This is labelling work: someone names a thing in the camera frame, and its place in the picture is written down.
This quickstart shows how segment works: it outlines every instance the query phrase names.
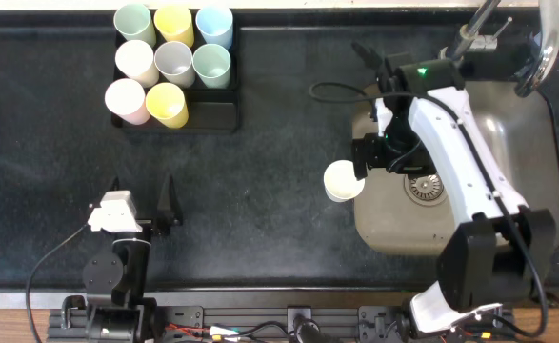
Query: stainless steel sink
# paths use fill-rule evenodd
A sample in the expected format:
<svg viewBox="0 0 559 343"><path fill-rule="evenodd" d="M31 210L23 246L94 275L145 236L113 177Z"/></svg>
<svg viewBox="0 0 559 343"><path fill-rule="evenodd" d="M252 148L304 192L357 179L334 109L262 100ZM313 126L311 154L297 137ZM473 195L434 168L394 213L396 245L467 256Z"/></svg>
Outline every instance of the stainless steel sink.
<svg viewBox="0 0 559 343"><path fill-rule="evenodd" d="M468 82L466 89L478 128L497 164L532 209L549 209L559 246L559 166L546 100L534 92L514 93L515 83ZM378 92L370 86L366 92ZM362 104L352 117L353 138L378 131ZM441 180L409 181L385 170L369 171L355 198L355 226L368 245L384 253L438 254L454 232L449 200Z"/></svg>

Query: sink drain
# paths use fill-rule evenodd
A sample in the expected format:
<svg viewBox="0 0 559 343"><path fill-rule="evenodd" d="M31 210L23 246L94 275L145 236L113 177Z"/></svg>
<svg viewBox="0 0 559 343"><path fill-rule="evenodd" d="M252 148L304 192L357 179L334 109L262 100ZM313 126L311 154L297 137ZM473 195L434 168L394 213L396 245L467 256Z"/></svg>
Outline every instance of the sink drain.
<svg viewBox="0 0 559 343"><path fill-rule="evenodd" d="M412 180L405 176L404 188L412 201L423 206L435 206L447 198L442 180L437 174L417 177Z"/></svg>

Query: faucet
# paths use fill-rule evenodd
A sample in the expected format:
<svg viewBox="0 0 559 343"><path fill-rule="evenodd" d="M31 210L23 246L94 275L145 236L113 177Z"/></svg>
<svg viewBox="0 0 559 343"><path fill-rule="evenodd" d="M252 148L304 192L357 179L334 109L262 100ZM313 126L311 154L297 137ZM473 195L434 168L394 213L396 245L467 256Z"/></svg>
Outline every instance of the faucet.
<svg viewBox="0 0 559 343"><path fill-rule="evenodd" d="M482 25L489 19L492 11L501 0L485 0L473 15L469 23L461 27L455 40L447 47L446 57L458 62L471 46ZM557 0L539 0L539 16L542 23L542 42L537 59L532 66L519 77L514 88L520 97L527 97L539 87L548 76L559 51L559 2Z"/></svg>

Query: wooden floor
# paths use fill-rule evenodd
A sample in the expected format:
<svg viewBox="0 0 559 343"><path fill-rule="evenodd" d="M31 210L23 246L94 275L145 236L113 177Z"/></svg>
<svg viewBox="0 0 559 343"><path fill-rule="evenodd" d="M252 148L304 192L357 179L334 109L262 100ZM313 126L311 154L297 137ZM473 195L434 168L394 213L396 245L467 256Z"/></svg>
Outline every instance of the wooden floor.
<svg viewBox="0 0 559 343"><path fill-rule="evenodd" d="M525 330L534 330L539 323L538 309L515 310L518 325ZM38 332L46 337L48 310L34 310L34 321ZM546 334L538 339L540 342L559 342L559 309L549 311L549 327ZM30 333L27 314L24 310L0 310L0 342L34 343Z"/></svg>

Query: black tray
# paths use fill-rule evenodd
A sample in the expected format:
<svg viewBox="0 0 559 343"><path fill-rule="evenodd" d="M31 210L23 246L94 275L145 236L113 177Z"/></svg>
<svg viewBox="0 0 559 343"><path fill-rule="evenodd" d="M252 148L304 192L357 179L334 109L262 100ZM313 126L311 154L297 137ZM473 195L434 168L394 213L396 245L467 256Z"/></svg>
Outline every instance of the black tray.
<svg viewBox="0 0 559 343"><path fill-rule="evenodd" d="M206 44L205 39L201 32L196 28L194 18L198 10L190 10L192 12L192 24L194 28L194 44L192 45L192 52L195 52L199 47ZM151 11L152 18L156 10ZM154 51L167 41L163 35L156 31L156 45L152 48ZM116 32L115 46L118 49L127 40L125 37ZM225 89L209 89L205 86L203 81L196 76L192 86L184 89L184 97L186 98L186 105L189 112L189 120L186 125L180 129L170 129L161 124L155 118L150 118L148 122L142 125L132 125L124 121L120 116L111 114L111 124L118 129L123 129L129 132L148 132L148 133L172 133L172 134L226 134L232 133L239 127L239 97L237 90L239 88L239 73L238 73L238 60L236 52L238 51L239 44L239 29L233 21L233 34L232 46L229 48L230 54L230 82L229 86ZM114 81L126 78L127 76L122 73L114 63ZM169 82L167 78L159 72L158 83Z"/></svg>

